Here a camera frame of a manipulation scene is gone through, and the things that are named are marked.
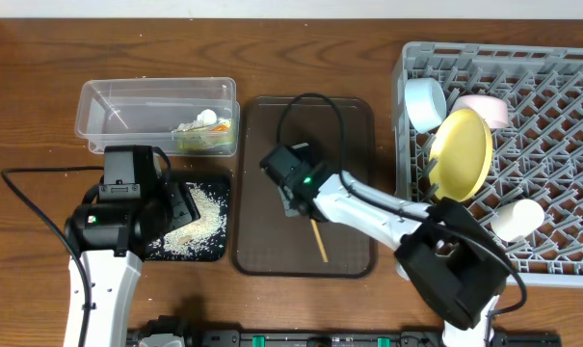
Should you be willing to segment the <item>wooden chopstick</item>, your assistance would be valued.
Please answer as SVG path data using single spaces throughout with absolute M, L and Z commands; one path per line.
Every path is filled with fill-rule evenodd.
M 315 236 L 315 240 L 316 240 L 316 243 L 317 243 L 317 246 L 318 246 L 318 249 L 319 249 L 321 258 L 322 258 L 322 260 L 323 260 L 324 263 L 328 263 L 329 262 L 329 258 L 328 258 L 327 252 L 325 250 L 324 243 L 323 243 L 323 239 L 322 239 L 322 236 L 321 236 L 319 227 L 317 225 L 317 222 L 315 220 L 311 219 L 310 220 L 310 223 L 311 223 L 311 227 L 312 227 L 312 230 L 313 230 L 313 233 L 314 233 L 314 236 Z

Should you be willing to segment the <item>colourful snack wrapper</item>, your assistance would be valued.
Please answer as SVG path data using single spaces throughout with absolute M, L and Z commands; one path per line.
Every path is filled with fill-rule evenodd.
M 188 128 L 181 127 L 172 132 L 177 146 L 182 150 L 208 150 L 214 147 L 230 145 L 234 130 L 231 120 L 220 120 L 212 125 Z

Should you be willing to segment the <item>light blue bowl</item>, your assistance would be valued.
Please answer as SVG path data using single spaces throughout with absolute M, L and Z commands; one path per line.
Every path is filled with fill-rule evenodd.
M 404 100 L 411 125 L 418 133 L 427 133 L 439 127 L 446 118 L 444 92 L 433 78 L 408 80 Z

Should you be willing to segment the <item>yellow plate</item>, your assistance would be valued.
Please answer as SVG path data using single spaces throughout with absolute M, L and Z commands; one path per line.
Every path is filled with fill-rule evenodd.
M 458 202 L 470 199 L 485 182 L 493 154 L 488 124 L 471 109 L 451 113 L 438 128 L 429 160 L 436 161 L 429 180 L 435 197 Z

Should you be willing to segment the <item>white rice bowl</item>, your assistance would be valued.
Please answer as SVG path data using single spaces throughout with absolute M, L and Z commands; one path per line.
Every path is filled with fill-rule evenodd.
M 470 109 L 477 113 L 490 129 L 501 129 L 509 126 L 507 104 L 500 98 L 470 94 L 456 99 L 451 112 L 461 109 Z

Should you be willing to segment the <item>small white green cup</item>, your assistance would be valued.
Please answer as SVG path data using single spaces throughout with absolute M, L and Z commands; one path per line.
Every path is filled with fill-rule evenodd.
M 518 200 L 495 210 L 490 220 L 492 231 L 501 240 L 517 242 L 543 224 L 544 211 L 534 200 Z

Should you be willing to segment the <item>white napkin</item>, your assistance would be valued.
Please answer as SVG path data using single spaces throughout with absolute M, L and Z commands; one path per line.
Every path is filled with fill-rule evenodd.
M 181 123 L 174 130 L 175 132 L 186 132 L 194 129 L 200 129 L 203 127 L 214 125 L 218 122 L 217 114 L 211 109 L 205 109 L 201 111 L 197 118 L 189 123 Z

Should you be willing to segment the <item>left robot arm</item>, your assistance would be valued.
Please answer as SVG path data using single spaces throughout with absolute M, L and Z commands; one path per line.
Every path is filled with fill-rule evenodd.
M 122 346 L 146 247 L 200 217 L 159 147 L 108 146 L 103 176 L 66 219 L 66 346 Z

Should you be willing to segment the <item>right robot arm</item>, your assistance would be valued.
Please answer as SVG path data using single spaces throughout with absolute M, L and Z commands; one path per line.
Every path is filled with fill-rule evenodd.
M 319 222 L 352 227 L 391 248 L 423 301 L 444 320 L 446 346 L 489 346 L 508 278 L 524 282 L 460 203 L 401 200 L 345 170 L 310 158 L 307 144 L 276 146 L 259 163 L 286 206 Z

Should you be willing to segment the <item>grey dishwasher rack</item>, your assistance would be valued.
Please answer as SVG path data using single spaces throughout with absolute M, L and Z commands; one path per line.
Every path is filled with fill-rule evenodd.
M 411 125 L 404 87 L 433 78 L 448 105 L 488 95 L 507 107 L 508 124 L 492 133 L 490 172 L 466 202 L 483 227 L 500 208 L 534 200 L 543 224 L 503 248 L 529 285 L 583 288 L 583 49 L 480 43 L 407 43 L 392 73 L 396 194 L 433 203 L 429 180 L 433 133 Z

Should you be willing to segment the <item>brown serving tray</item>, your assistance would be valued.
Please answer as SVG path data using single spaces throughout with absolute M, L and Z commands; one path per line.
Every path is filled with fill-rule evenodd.
M 345 168 L 366 184 L 373 182 L 374 117 L 358 98 L 338 98 L 341 111 L 318 98 L 307 98 L 287 117 L 286 97 L 260 96 L 248 106 L 242 126 L 239 210 L 232 261 L 244 274 L 314 278 L 361 278 L 376 263 L 377 245 L 367 235 L 340 224 L 323 223 L 319 230 L 329 262 L 324 263 L 306 217 L 287 217 L 276 184 L 259 162 L 281 135 L 288 145 L 310 144 L 315 156 L 338 166 L 339 143 L 347 146 Z

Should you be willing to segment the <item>clear plastic bin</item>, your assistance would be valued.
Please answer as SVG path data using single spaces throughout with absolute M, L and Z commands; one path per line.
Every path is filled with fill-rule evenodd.
M 231 120 L 233 142 L 208 150 L 182 150 L 172 137 L 181 123 L 205 110 Z M 235 154 L 240 123 L 236 83 L 228 77 L 91 80 L 84 84 L 75 135 L 101 154 L 108 146 L 160 147 L 169 156 L 230 157 Z

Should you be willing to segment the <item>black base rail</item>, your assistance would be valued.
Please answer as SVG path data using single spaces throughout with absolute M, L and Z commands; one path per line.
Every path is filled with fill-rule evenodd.
M 439 333 L 401 332 L 381 334 L 323 332 L 243 332 L 197 330 L 174 316 L 160 316 L 127 334 L 125 345 L 186 347 L 438 347 Z

